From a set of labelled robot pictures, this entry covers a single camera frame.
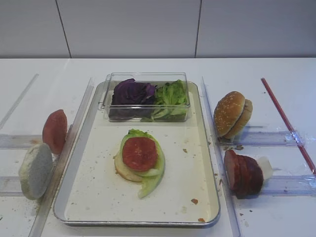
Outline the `green lettuce in container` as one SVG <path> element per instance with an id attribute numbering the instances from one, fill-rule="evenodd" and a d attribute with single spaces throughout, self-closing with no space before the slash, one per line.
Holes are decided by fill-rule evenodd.
<path id="1" fill-rule="evenodd" d="M 185 82 L 167 82 L 156 89 L 154 104 L 158 107 L 141 121 L 185 121 L 189 104 Z"/>

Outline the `tomato slice on tray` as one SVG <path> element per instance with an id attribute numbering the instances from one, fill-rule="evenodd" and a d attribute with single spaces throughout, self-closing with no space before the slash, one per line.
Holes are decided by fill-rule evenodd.
<path id="1" fill-rule="evenodd" d="M 157 162 L 155 142 L 146 137 L 128 138 L 122 149 L 123 163 L 135 171 L 148 171 Z"/>

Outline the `lettuce leaf on tray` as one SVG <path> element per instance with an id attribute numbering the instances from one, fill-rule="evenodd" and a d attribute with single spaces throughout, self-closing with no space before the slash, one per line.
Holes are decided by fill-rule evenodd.
<path id="1" fill-rule="evenodd" d="M 120 149 L 118 151 L 120 152 L 121 156 L 125 142 L 128 138 L 132 137 L 146 137 L 152 139 L 156 144 L 158 154 L 158 159 L 155 166 L 149 169 L 148 171 L 135 171 L 128 167 L 134 174 L 142 177 L 142 182 L 140 182 L 141 189 L 138 192 L 138 198 L 144 198 L 148 196 L 150 193 L 152 193 L 153 190 L 159 185 L 160 181 L 162 180 L 165 171 L 165 157 L 158 141 L 152 135 L 143 132 L 139 129 L 130 129 L 128 131 L 128 134 L 123 137 L 120 144 Z"/>

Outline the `sliced meat patties stack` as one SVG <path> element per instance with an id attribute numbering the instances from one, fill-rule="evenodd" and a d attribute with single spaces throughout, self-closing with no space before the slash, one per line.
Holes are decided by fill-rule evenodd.
<path id="1" fill-rule="evenodd" d="M 257 195 L 264 182 L 263 171 L 258 162 L 233 150 L 225 151 L 224 166 L 230 190 L 238 199 Z"/>

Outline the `standing tomato slice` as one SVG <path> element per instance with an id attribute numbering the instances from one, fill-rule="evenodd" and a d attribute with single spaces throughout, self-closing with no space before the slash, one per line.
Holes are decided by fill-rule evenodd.
<path id="1" fill-rule="evenodd" d="M 47 118 L 42 130 L 42 141 L 53 154 L 61 154 L 66 142 L 67 117 L 62 109 L 54 111 Z"/>

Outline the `standing bread slice left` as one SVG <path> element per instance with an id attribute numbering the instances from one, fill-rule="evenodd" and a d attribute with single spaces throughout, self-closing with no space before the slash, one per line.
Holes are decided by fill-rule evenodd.
<path id="1" fill-rule="evenodd" d="M 36 144 L 28 149 L 18 172 L 21 190 L 27 199 L 43 196 L 52 170 L 52 153 L 47 144 Z"/>

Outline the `purple cabbage leaves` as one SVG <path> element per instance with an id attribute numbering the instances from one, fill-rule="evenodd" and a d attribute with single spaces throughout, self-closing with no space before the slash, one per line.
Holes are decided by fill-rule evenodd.
<path id="1" fill-rule="evenodd" d="M 127 79 L 120 82 L 114 88 L 112 106 L 109 118 L 112 120 L 127 120 L 135 117 L 145 117 L 151 114 L 152 109 L 130 109 L 128 106 L 153 105 L 156 87 L 150 83 L 136 82 L 135 79 Z"/>

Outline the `clear plastic container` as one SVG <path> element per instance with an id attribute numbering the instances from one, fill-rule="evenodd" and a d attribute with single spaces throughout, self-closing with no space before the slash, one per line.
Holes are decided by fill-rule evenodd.
<path id="1" fill-rule="evenodd" d="M 191 106 L 184 72 L 114 72 L 104 89 L 109 121 L 185 121 Z"/>

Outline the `bottom bun on tray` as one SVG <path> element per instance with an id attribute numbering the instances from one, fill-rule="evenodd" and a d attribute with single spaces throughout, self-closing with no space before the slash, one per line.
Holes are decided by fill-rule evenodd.
<path id="1" fill-rule="evenodd" d="M 134 174 L 124 163 L 122 160 L 122 156 L 120 152 L 118 152 L 114 156 L 114 164 L 115 164 L 115 169 L 116 172 L 125 180 L 132 181 L 132 182 L 137 182 L 140 183 L 142 182 L 142 177 Z"/>

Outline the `sesame bun top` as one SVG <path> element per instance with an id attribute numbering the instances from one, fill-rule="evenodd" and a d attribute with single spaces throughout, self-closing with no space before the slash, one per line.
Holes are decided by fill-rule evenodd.
<path id="1" fill-rule="evenodd" d="M 245 97 L 237 91 L 226 94 L 216 105 L 214 122 L 217 135 L 223 137 L 235 125 L 243 112 Z"/>

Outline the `clear upper right track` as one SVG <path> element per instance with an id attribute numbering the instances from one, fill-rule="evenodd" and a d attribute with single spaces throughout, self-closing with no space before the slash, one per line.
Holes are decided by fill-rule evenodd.
<path id="1" fill-rule="evenodd" d="M 304 146 L 306 139 L 298 131 L 248 131 L 235 136 L 232 145 Z"/>

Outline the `clear track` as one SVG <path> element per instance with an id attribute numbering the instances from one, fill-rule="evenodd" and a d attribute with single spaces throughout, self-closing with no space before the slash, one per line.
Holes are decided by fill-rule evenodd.
<path id="1" fill-rule="evenodd" d="M 22 197 L 20 179 L 17 176 L 0 177 L 0 196 L 1 197 Z"/>
<path id="2" fill-rule="evenodd" d="M 248 131 L 235 136 L 232 145 L 304 146 L 306 139 L 298 131 Z"/>
<path id="3" fill-rule="evenodd" d="M 27 150 L 33 145 L 39 144 L 41 142 L 41 135 L 0 135 L 0 148 L 5 150 Z"/>
<path id="4" fill-rule="evenodd" d="M 264 182 L 260 195 L 316 196 L 314 175 L 274 175 Z"/>

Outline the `bun half behind sesame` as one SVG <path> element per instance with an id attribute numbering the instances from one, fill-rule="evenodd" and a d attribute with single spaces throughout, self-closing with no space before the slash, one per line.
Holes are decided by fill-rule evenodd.
<path id="1" fill-rule="evenodd" d="M 238 118 L 229 117 L 228 122 L 231 127 L 230 127 L 230 130 L 224 135 L 224 138 L 232 139 L 239 132 L 241 132 L 242 129 L 246 126 L 246 124 L 250 120 L 252 111 L 253 111 L 252 102 L 248 99 L 245 99 L 245 104 L 244 104 L 241 115 Z"/>

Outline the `metal baking tray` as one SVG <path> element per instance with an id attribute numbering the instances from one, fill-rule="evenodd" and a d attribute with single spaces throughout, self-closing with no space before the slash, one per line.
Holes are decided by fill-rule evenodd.
<path id="1" fill-rule="evenodd" d="M 110 122 L 99 105 L 111 87 L 97 86 L 54 204 L 61 222 L 196 228 L 217 222 L 220 203 L 198 87 L 193 82 L 188 87 L 185 122 Z M 144 198 L 138 198 L 140 184 L 115 171 L 114 156 L 130 129 L 152 135 L 165 155 L 164 176 Z"/>

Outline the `white plastic pusher right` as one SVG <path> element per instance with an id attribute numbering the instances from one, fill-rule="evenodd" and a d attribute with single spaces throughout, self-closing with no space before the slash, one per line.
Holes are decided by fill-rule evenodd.
<path id="1" fill-rule="evenodd" d="M 270 164 L 270 161 L 267 157 L 260 157 L 257 159 L 257 163 L 262 170 L 263 180 L 264 180 L 264 182 L 266 182 L 273 175 L 273 169 L 272 169 L 272 166 Z"/>

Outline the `red thin rod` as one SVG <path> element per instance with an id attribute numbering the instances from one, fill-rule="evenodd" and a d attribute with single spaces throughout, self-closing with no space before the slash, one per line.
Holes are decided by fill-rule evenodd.
<path id="1" fill-rule="evenodd" d="M 312 161 L 312 159 L 310 158 L 308 152 L 306 151 L 304 145 L 299 141 L 298 136 L 294 135 L 294 128 L 292 126 L 292 124 L 290 123 L 290 121 L 288 120 L 285 112 L 283 111 L 281 105 L 279 104 L 278 100 L 276 99 L 274 93 L 272 92 L 270 86 L 268 85 L 267 81 L 265 78 L 261 78 L 261 82 L 264 85 L 267 93 L 269 94 L 272 102 L 274 103 L 278 113 L 280 114 L 284 124 L 286 125 L 287 129 L 290 131 L 293 139 L 295 140 L 298 149 L 300 150 L 303 158 L 305 159 L 309 169 L 311 170 L 312 174 L 315 176 L 316 175 L 316 166 L 314 164 L 314 162 Z"/>

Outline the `clear upper left track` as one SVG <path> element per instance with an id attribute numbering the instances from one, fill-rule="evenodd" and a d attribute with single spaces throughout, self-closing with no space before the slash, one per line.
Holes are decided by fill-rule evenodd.
<path id="1" fill-rule="evenodd" d="M 41 142 L 41 135 L 0 135 L 0 148 L 5 150 L 27 150 L 33 145 L 39 144 Z"/>

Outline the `clear lower right track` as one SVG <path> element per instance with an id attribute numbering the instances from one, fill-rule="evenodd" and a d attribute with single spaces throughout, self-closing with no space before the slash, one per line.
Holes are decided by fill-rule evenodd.
<path id="1" fill-rule="evenodd" d="M 314 175 L 274 175 L 264 182 L 260 195 L 316 196 Z"/>

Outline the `clear lower left track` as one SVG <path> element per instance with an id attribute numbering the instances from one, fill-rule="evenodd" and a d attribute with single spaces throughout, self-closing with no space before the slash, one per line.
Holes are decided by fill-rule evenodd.
<path id="1" fill-rule="evenodd" d="M 20 179 L 17 176 L 0 177 L 0 196 L 1 197 L 22 197 Z"/>

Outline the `clear right inner rail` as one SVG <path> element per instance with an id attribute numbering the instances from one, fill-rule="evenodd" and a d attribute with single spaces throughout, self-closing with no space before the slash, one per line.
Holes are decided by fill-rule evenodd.
<path id="1" fill-rule="evenodd" d="M 232 199 L 232 195 L 229 189 L 228 179 L 226 177 L 226 171 L 225 166 L 223 162 L 223 157 L 221 153 L 220 146 L 218 145 L 218 137 L 215 129 L 215 124 L 212 116 L 212 109 L 209 102 L 209 95 L 207 91 L 207 86 L 204 81 L 204 78 L 201 78 L 201 89 L 204 97 L 204 104 L 205 104 L 205 110 L 207 115 L 207 121 L 210 127 L 211 137 L 212 137 L 212 144 L 214 147 L 214 152 L 217 160 L 218 170 L 220 174 L 220 182 L 221 189 L 223 191 L 223 195 L 225 197 L 225 202 L 228 210 L 228 216 L 230 220 L 231 230 L 234 237 L 241 237 L 241 231 L 238 224 L 238 219 L 235 211 L 235 205 Z"/>

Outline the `clear rail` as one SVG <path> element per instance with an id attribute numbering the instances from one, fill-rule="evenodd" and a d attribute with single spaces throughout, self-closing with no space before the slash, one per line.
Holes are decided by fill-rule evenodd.
<path id="1" fill-rule="evenodd" d="M 80 103 L 79 109 L 77 111 L 76 117 L 68 130 L 65 146 L 59 158 L 57 159 L 56 166 L 53 170 L 49 186 L 43 198 L 41 199 L 36 218 L 29 233 L 30 237 L 40 237 L 44 229 L 48 214 L 54 201 L 55 194 L 60 184 L 60 180 L 63 176 L 64 169 L 67 165 L 68 158 L 71 154 L 73 144 L 79 132 L 79 128 L 84 117 L 88 102 L 90 100 L 90 96 L 93 92 L 93 88 L 94 80 L 93 78 L 90 78 L 85 93 L 83 95 L 82 101 Z"/>
<path id="2" fill-rule="evenodd" d="M 217 160 L 218 170 L 220 174 L 220 182 L 221 189 L 223 191 L 223 195 L 225 197 L 225 202 L 228 210 L 228 216 L 230 220 L 231 230 L 234 237 L 241 237 L 241 231 L 238 224 L 238 219 L 235 211 L 235 205 L 232 199 L 232 195 L 229 189 L 228 179 L 226 177 L 226 171 L 225 166 L 223 162 L 223 157 L 221 153 L 220 146 L 218 145 L 218 137 L 215 129 L 215 124 L 212 116 L 212 109 L 209 102 L 209 95 L 207 91 L 207 86 L 204 81 L 204 78 L 201 78 L 201 89 L 204 97 L 204 104 L 205 104 L 205 110 L 207 115 L 207 121 L 210 127 L 211 137 L 212 137 L 212 144 L 214 147 L 214 152 Z"/>

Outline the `clear left inner rail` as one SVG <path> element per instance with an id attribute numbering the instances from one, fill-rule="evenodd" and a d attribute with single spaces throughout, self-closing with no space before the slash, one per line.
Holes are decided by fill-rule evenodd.
<path id="1" fill-rule="evenodd" d="M 80 103 L 79 109 L 77 111 L 76 117 L 68 130 L 65 146 L 59 158 L 57 159 L 56 166 L 53 170 L 49 186 L 43 198 L 41 199 L 36 218 L 29 233 L 30 237 L 40 237 L 44 229 L 48 214 L 54 201 L 55 194 L 60 184 L 60 180 L 63 176 L 64 169 L 67 165 L 68 158 L 71 154 L 73 144 L 79 132 L 79 128 L 84 117 L 88 102 L 90 100 L 90 96 L 93 92 L 93 88 L 94 80 L 93 78 L 90 78 L 85 93 L 83 95 L 82 101 Z"/>

